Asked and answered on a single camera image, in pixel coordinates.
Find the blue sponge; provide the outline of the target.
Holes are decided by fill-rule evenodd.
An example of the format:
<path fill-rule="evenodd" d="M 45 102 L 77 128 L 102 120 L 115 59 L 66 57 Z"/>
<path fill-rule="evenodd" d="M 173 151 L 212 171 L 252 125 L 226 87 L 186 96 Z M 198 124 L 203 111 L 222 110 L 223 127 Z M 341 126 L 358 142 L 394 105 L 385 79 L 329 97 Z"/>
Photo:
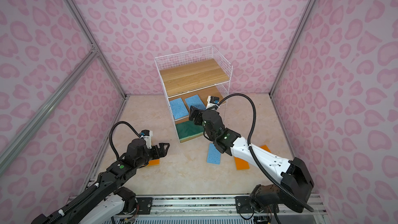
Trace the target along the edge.
<path fill-rule="evenodd" d="M 187 108 L 182 98 L 177 98 L 170 101 L 170 107 L 175 120 L 184 118 L 189 115 Z"/>
<path fill-rule="evenodd" d="M 221 163 L 221 153 L 216 149 L 213 143 L 209 144 L 206 162 L 216 165 Z"/>
<path fill-rule="evenodd" d="M 192 106 L 199 110 L 206 110 L 206 106 L 202 102 L 201 98 L 198 95 L 193 95 L 185 99 L 188 109 Z"/>

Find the green sponge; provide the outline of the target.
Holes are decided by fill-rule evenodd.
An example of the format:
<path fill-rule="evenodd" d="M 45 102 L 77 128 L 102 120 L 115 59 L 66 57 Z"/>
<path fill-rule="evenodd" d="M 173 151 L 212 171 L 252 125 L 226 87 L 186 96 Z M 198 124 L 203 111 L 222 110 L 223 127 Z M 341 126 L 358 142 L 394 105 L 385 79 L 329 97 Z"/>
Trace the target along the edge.
<path fill-rule="evenodd" d="M 176 130 L 181 143 L 197 138 L 204 131 L 201 125 L 195 125 L 192 121 L 176 124 Z"/>

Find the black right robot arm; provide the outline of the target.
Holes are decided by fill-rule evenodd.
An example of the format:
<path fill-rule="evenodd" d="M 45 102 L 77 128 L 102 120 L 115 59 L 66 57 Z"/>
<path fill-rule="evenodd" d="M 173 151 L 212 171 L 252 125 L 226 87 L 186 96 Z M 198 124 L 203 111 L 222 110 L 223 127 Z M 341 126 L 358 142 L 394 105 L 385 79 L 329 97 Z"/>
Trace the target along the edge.
<path fill-rule="evenodd" d="M 189 120 L 203 127 L 203 136 L 213 143 L 216 150 L 256 166 L 271 182 L 267 186 L 256 185 L 249 195 L 248 201 L 254 213 L 261 213 L 266 208 L 276 212 L 279 204 L 296 213 L 302 213 L 305 209 L 313 213 L 315 210 L 308 204 L 308 200 L 315 183 L 305 162 L 297 157 L 289 160 L 254 145 L 251 138 L 257 120 L 255 104 L 242 93 L 230 94 L 225 99 L 235 96 L 247 99 L 252 108 L 252 123 L 246 138 L 225 127 L 217 111 L 224 101 L 217 97 L 209 97 L 208 106 L 204 110 L 191 105 Z"/>

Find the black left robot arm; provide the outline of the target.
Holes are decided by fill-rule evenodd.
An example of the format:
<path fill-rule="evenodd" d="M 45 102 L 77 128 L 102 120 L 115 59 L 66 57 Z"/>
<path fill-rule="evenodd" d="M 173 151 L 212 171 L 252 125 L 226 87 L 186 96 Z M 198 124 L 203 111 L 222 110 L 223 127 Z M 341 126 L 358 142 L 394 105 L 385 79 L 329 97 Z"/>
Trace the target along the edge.
<path fill-rule="evenodd" d="M 127 151 L 122 155 L 116 150 L 113 142 L 113 132 L 117 126 L 125 124 L 137 136 L 127 146 Z M 59 210 L 49 216 L 40 214 L 33 224 L 78 224 L 86 217 L 98 204 L 103 202 L 107 196 L 118 193 L 122 186 L 132 178 L 138 169 L 143 168 L 152 160 L 158 160 L 165 157 L 170 148 L 169 143 L 159 143 L 157 145 L 147 145 L 150 139 L 150 131 L 143 130 L 137 132 L 131 124 L 126 121 L 115 123 L 109 132 L 109 145 L 117 160 L 112 163 L 105 172 L 98 175 L 97 180 L 78 195 L 70 203 L 64 205 Z"/>

